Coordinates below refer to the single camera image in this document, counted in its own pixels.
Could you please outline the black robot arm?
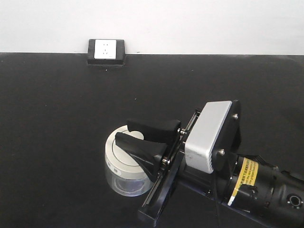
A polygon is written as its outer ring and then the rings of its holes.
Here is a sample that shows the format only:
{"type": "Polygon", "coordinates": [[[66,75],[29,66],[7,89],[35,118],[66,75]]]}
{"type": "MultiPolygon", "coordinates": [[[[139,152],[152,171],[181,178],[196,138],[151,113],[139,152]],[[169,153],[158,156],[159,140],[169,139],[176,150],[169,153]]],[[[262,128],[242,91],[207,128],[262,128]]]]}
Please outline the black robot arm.
{"type": "Polygon", "coordinates": [[[129,131],[115,134],[154,183],[139,218],[155,227],[176,185],[185,187],[268,228],[304,225],[304,179],[281,171],[258,155],[238,154],[241,105],[238,100],[207,102],[185,128],[178,120],[128,119],[129,131]]]}

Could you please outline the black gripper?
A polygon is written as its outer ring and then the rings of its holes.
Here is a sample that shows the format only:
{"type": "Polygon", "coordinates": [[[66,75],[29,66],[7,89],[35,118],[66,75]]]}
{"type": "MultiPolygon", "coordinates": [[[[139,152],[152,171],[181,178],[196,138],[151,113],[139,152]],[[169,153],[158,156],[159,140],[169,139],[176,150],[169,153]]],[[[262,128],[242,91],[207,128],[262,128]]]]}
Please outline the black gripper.
{"type": "Polygon", "coordinates": [[[138,209],[138,218],[146,225],[157,224],[178,185],[214,199],[213,176],[186,164],[186,140],[201,112],[202,109],[196,109],[184,129],[180,128],[181,121],[176,119],[150,121],[129,118],[126,121],[128,131],[141,132],[144,140],[125,133],[115,135],[115,144],[139,164],[150,181],[156,181],[138,209]],[[161,163],[167,144],[172,144],[170,152],[161,163]]]}

